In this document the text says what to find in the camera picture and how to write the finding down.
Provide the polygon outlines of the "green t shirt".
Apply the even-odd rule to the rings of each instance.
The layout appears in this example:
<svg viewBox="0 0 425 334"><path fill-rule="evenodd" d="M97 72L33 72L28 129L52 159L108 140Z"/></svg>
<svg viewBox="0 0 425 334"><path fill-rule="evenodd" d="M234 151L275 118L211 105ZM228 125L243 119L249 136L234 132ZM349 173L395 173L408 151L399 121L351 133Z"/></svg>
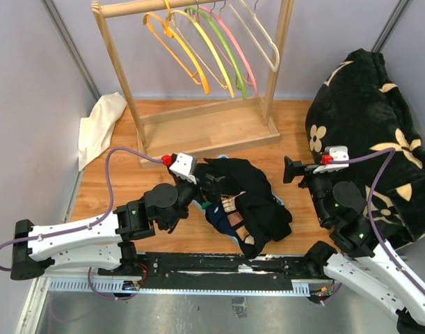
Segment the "green t shirt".
<svg viewBox="0 0 425 334"><path fill-rule="evenodd" d="M205 202L203 202L203 203L201 204L201 208L202 208L202 209L206 209L206 208L208 208L210 205L213 205L213 203L212 203L212 202L209 202L209 201L205 201Z"/></svg>

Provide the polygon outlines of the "navy blue t shirt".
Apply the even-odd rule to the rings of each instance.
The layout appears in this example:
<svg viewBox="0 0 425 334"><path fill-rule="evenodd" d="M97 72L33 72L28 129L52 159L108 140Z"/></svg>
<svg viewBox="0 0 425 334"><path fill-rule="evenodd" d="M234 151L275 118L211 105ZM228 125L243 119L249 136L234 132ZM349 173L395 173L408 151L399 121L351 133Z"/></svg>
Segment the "navy blue t shirt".
<svg viewBox="0 0 425 334"><path fill-rule="evenodd" d="M237 237L221 204L209 205L205 209L205 218L219 233Z"/></svg>

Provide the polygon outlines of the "black printed t shirt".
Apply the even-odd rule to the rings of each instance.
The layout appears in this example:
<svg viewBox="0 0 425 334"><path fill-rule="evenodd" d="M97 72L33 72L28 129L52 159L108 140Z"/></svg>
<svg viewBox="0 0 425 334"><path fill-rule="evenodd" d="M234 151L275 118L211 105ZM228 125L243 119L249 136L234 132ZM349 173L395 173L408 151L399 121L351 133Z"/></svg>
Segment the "black printed t shirt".
<svg viewBox="0 0 425 334"><path fill-rule="evenodd" d="M205 159L200 164L209 164L226 176L218 204L227 213L247 258L257 257L268 242L279 242L291 234L292 215L284 205L277 204L262 170L247 159L237 158Z"/></svg>

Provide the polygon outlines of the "lime green hanger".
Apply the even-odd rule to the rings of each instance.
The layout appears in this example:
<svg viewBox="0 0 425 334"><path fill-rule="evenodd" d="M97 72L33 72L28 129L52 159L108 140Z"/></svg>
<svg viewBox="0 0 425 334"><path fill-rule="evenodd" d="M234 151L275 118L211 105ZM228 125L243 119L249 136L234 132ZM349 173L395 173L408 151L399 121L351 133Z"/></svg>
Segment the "lime green hanger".
<svg viewBox="0 0 425 334"><path fill-rule="evenodd" d="M225 32L220 26L220 24L211 16L211 14L206 13L204 10L200 9L200 7L187 6L185 7L184 11L189 14L195 13L196 15L201 16L211 26L212 30L217 35L217 38L220 40L220 43L221 43L221 47L219 47L218 49L220 50L224 59L230 64L230 66L232 66L234 70L235 77L236 77L235 88L237 90L240 90L242 98L244 100L247 100L248 94L247 94L245 79L243 78L241 74L239 65L235 59L235 56L231 50L231 47L228 44L227 39L223 35Z"/></svg>

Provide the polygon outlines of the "pink plastic hanger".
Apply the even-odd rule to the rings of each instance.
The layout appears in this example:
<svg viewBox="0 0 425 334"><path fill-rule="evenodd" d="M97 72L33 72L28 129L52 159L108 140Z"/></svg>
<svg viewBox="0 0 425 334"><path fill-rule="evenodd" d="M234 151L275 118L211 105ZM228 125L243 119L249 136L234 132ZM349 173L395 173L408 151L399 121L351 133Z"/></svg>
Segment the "pink plastic hanger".
<svg viewBox="0 0 425 334"><path fill-rule="evenodd" d="M246 72L247 72L247 76L245 79L245 82L253 88L255 95L259 95L259 90L257 87L257 80L253 74L252 68L243 52L243 50L241 49L239 43L237 42L236 38L234 37L233 33L231 32L231 30L227 27L226 23L220 18L219 15L216 15L212 12L212 9L208 9L205 6L200 6L200 9L204 10L206 13L211 14L211 16L220 24L220 26L222 27L222 29L224 30L224 32L227 34L227 36L229 37L230 41L232 42L232 44L234 45L237 53L239 54L244 67L246 68Z"/></svg>

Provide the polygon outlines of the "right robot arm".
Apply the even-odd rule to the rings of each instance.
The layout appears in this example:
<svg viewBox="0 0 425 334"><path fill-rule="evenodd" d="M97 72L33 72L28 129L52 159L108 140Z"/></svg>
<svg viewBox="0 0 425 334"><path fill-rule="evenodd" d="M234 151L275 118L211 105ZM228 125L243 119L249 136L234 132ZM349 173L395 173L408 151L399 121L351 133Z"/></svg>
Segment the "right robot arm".
<svg viewBox="0 0 425 334"><path fill-rule="evenodd" d="M318 241L305 256L312 278L326 276L374 303L396 322L399 333L425 333L425 282L381 237L371 214L371 197L352 182L334 183L331 173L376 157L349 159L346 153L324 154L318 164L284 159L283 182L297 176L310 192L321 227L335 245Z"/></svg>

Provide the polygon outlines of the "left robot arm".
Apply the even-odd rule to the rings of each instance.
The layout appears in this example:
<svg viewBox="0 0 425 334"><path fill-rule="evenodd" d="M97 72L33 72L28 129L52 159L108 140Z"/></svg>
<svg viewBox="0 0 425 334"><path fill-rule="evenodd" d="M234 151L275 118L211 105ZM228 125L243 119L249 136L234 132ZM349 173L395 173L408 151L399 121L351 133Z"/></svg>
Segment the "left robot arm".
<svg viewBox="0 0 425 334"><path fill-rule="evenodd" d="M160 183L101 216L59 225L16 222L10 278L30 280L59 269L90 267L133 274L138 268L134 242L153 237L157 230L172 233L188 218L193 201L218 201L226 179L202 173L199 166L173 164L168 172L174 184Z"/></svg>

